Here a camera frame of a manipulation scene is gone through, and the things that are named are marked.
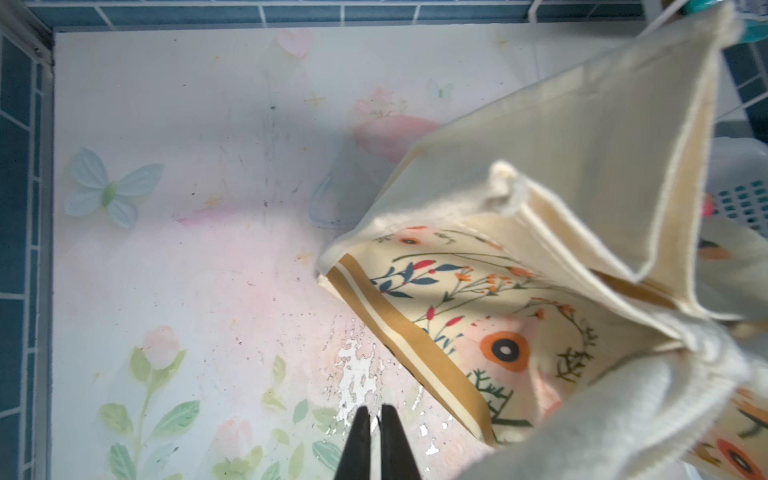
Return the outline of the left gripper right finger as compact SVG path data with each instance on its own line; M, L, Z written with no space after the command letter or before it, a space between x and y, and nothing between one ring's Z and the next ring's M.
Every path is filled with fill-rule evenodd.
M381 479L421 480L397 410L390 404L382 405L380 430Z

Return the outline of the cream canvas grocery bag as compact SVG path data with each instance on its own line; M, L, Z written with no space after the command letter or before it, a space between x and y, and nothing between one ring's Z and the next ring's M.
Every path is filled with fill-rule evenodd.
M703 216L713 122L556 130L525 88L419 140L321 282L497 448L472 478L765 478L767 241Z

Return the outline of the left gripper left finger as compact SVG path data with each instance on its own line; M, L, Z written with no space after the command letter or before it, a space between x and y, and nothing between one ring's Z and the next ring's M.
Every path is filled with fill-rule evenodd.
M335 473L335 480L369 480L371 469L371 416L366 406L357 409Z

